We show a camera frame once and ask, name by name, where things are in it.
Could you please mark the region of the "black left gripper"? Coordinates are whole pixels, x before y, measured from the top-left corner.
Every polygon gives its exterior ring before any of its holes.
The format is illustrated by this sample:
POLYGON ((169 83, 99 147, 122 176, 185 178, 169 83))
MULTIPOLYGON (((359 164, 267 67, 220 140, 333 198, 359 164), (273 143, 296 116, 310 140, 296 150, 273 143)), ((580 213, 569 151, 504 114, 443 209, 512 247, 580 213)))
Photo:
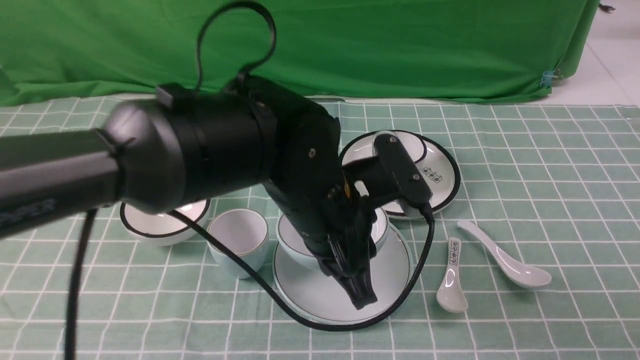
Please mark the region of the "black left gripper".
POLYGON ((375 212, 338 154, 340 125, 318 103, 263 77, 242 92, 275 119, 275 160, 265 187, 304 245, 361 310, 378 301, 370 261, 375 212))

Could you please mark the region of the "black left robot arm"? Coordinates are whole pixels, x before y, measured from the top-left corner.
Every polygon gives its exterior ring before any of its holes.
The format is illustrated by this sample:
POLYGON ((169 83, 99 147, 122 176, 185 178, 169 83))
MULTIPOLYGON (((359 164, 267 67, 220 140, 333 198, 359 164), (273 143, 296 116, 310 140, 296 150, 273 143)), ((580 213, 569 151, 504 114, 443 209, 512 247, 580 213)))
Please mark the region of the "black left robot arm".
POLYGON ((338 157, 340 124, 260 77, 196 94, 178 84, 119 103, 102 127, 1 139, 1 235, 124 202, 146 214, 263 184, 356 309, 377 301, 375 210, 338 157))

